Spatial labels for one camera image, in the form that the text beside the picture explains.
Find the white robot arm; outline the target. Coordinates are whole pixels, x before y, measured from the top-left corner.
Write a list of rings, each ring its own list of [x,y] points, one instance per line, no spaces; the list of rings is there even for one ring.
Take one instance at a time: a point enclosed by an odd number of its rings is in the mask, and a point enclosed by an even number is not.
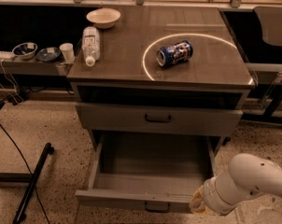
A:
[[[263,194],[282,198],[282,168],[251,154],[238,154],[220,175],[207,179],[190,200],[193,214],[226,216],[240,202]]]

